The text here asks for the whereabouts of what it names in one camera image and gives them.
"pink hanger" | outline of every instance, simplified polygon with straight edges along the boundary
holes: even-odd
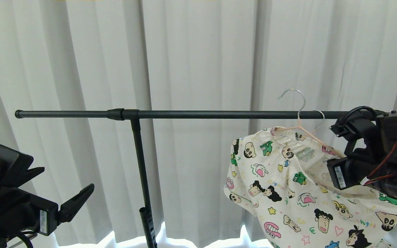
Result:
[[[288,92],[288,91],[298,91],[298,92],[301,94],[301,96],[303,97],[303,100],[304,100],[303,105],[302,105],[301,108],[298,110],[298,126],[296,126],[296,127],[288,127],[288,128],[280,128],[280,129],[275,130],[275,132],[277,132],[277,131],[284,131],[284,130],[290,130],[290,129],[300,129],[300,130],[302,130],[303,132],[305,132],[308,136],[312,137],[314,140],[316,140],[316,141],[318,141],[319,143],[321,143],[321,144],[322,144],[323,146],[325,146],[326,148],[330,147],[330,146],[328,146],[326,143],[324,143],[323,141],[321,141],[320,139],[318,139],[317,137],[315,137],[314,135],[312,135],[312,134],[311,134],[310,132],[308,132],[306,129],[304,129],[304,127],[301,126],[301,119],[299,118],[299,112],[301,112],[301,110],[303,110],[303,108],[306,106],[306,98],[304,97],[304,94],[303,94],[301,91],[296,90],[296,89],[288,89],[288,90],[286,90],[285,92],[282,93],[282,95],[279,97],[279,99],[282,98],[282,97],[284,96],[284,94],[285,94],[286,92]],[[335,149],[332,149],[332,152],[333,152],[334,154],[336,154],[338,157],[343,157],[343,155],[341,155],[339,152],[335,151]]]

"white curtain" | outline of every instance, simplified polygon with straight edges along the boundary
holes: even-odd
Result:
[[[297,94],[277,99],[292,87],[305,110],[397,109],[397,1],[0,1],[0,143],[45,167],[23,188],[61,204],[96,187],[50,244],[143,235],[131,126],[19,120],[17,109],[297,110]],[[168,237],[197,247],[243,224],[264,238],[222,192],[230,144],[294,120],[141,122],[156,231],[165,221]],[[342,149],[333,122],[317,135]]]

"white label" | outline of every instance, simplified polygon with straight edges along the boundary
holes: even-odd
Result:
[[[342,175],[342,171],[341,171],[341,167],[340,166],[335,167],[335,173],[336,173],[337,178],[338,178],[339,187],[340,188],[344,188],[346,185],[345,185],[344,176]]]
[[[47,234],[47,212],[39,210],[39,231]]]

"hanger hook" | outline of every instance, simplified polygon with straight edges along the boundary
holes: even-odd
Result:
[[[279,99],[280,99],[281,97],[283,97],[284,94],[286,94],[286,92],[288,92],[288,91],[298,91],[298,92],[301,94],[301,96],[303,97],[303,100],[304,100],[303,105],[302,105],[301,108],[298,110],[298,119],[299,119],[299,112],[301,112],[301,110],[303,110],[303,108],[306,106],[306,98],[304,97],[304,94],[303,94],[301,91],[299,91],[299,90],[297,90],[297,89],[288,89],[288,90],[285,90],[285,91],[282,93],[282,95],[279,97]]]
[[[321,125],[321,124],[324,123],[324,121],[326,120],[326,116],[324,115],[324,113],[323,113],[322,111],[319,111],[319,110],[313,110],[313,111],[320,112],[320,113],[323,115],[323,121],[321,121],[321,123],[318,124],[318,125],[316,125],[316,126],[314,127],[314,129],[313,129],[313,132],[315,132],[316,128],[317,128],[319,125]]]

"horizontal bar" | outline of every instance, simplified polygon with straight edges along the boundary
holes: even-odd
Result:
[[[323,111],[326,119],[337,119],[348,111]],[[297,119],[298,111],[208,111],[208,110],[107,110],[107,111],[23,111],[17,118],[109,118],[138,119]],[[301,111],[301,119],[322,119],[317,111]]]

